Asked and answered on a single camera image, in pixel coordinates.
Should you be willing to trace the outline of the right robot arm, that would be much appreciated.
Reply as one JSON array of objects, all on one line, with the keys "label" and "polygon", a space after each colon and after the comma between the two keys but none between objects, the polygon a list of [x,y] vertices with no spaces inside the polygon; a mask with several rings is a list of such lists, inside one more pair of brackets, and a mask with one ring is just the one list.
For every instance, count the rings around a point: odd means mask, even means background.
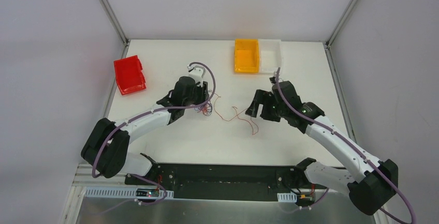
[{"label": "right robot arm", "polygon": [[289,81],[273,84],[270,91],[258,89],[245,114],[272,122],[286,120],[343,165],[339,170],[307,158],[295,166],[294,181],[299,187],[313,183],[333,189],[348,196],[366,215],[375,214],[396,194],[398,166],[390,159],[377,158],[340,133],[316,104],[301,101]]}]

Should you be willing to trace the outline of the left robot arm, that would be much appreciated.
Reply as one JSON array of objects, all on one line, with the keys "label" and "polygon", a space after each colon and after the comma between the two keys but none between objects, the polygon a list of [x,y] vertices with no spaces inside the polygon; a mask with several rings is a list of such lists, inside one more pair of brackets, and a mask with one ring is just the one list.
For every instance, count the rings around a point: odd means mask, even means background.
[{"label": "left robot arm", "polygon": [[146,185],[157,181],[158,171],[147,155],[129,152],[128,147],[148,132],[170,125],[184,115],[186,109],[204,103],[209,98],[208,83],[182,76],[174,89],[156,102],[146,113],[125,121],[100,119],[93,128],[81,157],[95,167],[97,176],[111,178],[118,173],[136,174]]}]

